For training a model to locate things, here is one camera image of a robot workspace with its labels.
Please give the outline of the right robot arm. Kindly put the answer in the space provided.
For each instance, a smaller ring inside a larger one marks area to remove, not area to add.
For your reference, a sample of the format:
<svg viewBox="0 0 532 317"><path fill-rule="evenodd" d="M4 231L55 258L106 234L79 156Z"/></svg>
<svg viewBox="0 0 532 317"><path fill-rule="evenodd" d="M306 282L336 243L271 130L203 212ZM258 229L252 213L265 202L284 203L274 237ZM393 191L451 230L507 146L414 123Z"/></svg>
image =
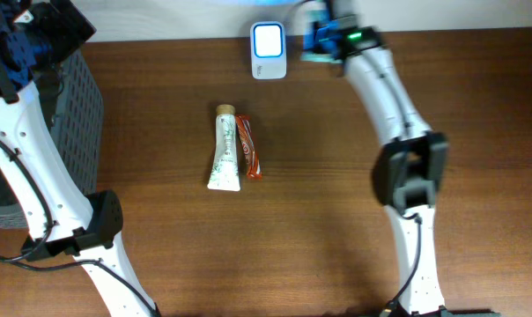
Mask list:
<svg viewBox="0 0 532 317"><path fill-rule="evenodd" d="M373 192L392 227L399 289L384 316L443 316L434 246L437 194L448 142L414 107L378 31L362 27L349 1L327 1L327 24L315 43L342 62L361 98L381 151L372 171Z"/></svg>

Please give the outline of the white floral cream tube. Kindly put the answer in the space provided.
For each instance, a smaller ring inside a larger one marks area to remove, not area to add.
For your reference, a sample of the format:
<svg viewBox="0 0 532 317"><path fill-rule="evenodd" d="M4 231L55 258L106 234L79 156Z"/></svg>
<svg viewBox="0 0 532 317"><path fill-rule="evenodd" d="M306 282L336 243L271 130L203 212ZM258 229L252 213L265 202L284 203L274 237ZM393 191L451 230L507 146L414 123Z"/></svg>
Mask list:
<svg viewBox="0 0 532 317"><path fill-rule="evenodd" d="M238 192L240 191L240 177L235 108L228 104L219 105L216 113L216 148L207 188Z"/></svg>

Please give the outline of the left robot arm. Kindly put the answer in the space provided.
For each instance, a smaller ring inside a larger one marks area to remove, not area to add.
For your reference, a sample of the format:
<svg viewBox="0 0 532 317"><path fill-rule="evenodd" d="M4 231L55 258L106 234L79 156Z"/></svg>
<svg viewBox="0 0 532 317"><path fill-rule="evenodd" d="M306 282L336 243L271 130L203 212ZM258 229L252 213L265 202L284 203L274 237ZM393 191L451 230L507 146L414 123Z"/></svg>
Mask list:
<svg viewBox="0 0 532 317"><path fill-rule="evenodd" d="M0 262L33 262L66 253L84 267L113 316L158 316L122 243L116 193L84 195L48 133L34 74L78 50L96 32L70 1L0 1L0 171L26 214L21 253Z"/></svg>

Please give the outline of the teal snack packet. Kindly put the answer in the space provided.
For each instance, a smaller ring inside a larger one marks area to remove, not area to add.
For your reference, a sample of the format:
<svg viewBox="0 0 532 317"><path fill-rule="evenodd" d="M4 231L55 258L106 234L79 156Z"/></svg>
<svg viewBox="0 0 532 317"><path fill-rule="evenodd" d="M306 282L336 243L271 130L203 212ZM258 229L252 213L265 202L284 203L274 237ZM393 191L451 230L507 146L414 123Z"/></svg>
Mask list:
<svg viewBox="0 0 532 317"><path fill-rule="evenodd" d="M308 13L309 25L303 37L301 60L313 63L341 64L338 42L342 36L337 31L337 23L332 22L326 9Z"/></svg>

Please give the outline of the orange red snack bar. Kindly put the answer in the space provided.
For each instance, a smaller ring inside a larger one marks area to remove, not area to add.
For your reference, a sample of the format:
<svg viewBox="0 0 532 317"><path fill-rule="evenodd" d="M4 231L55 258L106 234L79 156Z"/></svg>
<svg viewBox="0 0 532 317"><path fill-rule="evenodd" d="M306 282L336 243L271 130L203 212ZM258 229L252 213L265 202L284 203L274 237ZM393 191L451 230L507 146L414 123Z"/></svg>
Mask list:
<svg viewBox="0 0 532 317"><path fill-rule="evenodd" d="M250 180L261 180L262 169L252 135L249 117L244 114L235 115L235 121L240 135L241 147L246 162L246 176Z"/></svg>

